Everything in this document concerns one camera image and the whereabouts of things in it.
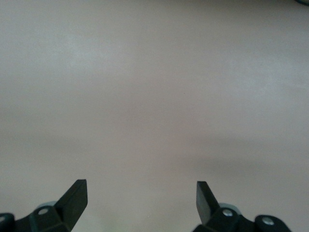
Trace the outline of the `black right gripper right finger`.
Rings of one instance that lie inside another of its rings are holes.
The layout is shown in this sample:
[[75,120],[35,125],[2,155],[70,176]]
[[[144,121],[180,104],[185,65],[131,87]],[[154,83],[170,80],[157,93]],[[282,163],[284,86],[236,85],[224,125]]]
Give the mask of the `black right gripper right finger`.
[[197,211],[201,220],[193,232],[257,232],[255,223],[232,207],[220,206],[209,185],[197,182]]

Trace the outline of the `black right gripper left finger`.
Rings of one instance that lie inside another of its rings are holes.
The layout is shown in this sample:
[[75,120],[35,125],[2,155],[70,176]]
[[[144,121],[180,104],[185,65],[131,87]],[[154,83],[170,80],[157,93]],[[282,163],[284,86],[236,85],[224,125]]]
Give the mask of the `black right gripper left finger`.
[[76,180],[54,204],[15,222],[16,232],[71,232],[87,206],[87,181]]

